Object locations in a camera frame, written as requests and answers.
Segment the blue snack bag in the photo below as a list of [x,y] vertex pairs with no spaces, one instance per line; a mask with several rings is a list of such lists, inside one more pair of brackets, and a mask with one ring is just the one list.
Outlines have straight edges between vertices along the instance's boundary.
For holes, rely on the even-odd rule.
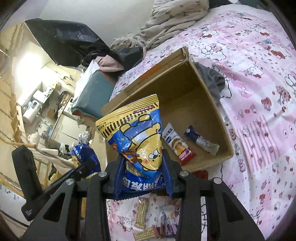
[[94,150],[87,144],[79,142],[79,144],[74,146],[71,150],[71,155],[76,156],[80,164],[84,163],[88,159],[91,159],[96,163],[95,168],[89,173],[89,176],[86,177],[86,179],[91,178],[93,175],[101,171],[101,165],[98,157],[96,156]]
[[126,158],[122,191],[146,191],[164,185],[162,124],[157,95],[121,107],[96,122],[108,143]]

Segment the cartoon bear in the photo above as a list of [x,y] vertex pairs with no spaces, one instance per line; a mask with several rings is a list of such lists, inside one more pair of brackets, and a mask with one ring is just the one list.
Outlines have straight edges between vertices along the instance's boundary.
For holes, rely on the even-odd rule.
[[140,163],[143,171],[159,169],[162,161],[162,134],[160,130],[161,124],[158,122],[153,124],[149,114],[140,116],[135,126],[126,123],[120,127],[122,134],[130,141],[130,146],[125,154],[133,163]]

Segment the bed sheet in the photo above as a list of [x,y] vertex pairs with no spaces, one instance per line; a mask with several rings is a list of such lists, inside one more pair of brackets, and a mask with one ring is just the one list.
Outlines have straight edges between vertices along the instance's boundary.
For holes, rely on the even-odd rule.
[[[231,137],[234,156],[207,168],[237,196],[267,238],[288,210],[296,192],[296,52],[272,13],[245,5],[211,9],[194,26],[147,52],[145,59],[117,82],[111,98],[140,75],[188,46],[191,58],[225,76],[218,109]],[[147,227],[170,205],[155,194]],[[108,200],[112,240],[133,240],[137,198]],[[169,230],[178,225],[179,206]],[[206,240],[202,198],[202,240]]]

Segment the triangular cutout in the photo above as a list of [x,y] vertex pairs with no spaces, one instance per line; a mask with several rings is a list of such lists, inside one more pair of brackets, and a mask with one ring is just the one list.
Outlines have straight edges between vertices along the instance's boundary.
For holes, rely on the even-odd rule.
[[62,207],[64,203],[66,194],[61,193],[53,202],[53,204],[50,206],[50,208],[46,211],[46,213],[43,215],[43,218],[48,221],[52,221],[57,223],[59,221],[59,218],[61,216]]
[[232,223],[235,221],[243,220],[243,215],[237,208],[237,206],[231,201],[230,197],[223,192],[222,193],[224,207],[226,211],[227,221]]

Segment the beige blanket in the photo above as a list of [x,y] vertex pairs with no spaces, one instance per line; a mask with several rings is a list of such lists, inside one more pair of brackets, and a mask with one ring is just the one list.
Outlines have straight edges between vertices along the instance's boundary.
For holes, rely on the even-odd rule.
[[113,50],[154,48],[207,15],[209,0],[155,0],[150,19],[137,33],[114,39]]

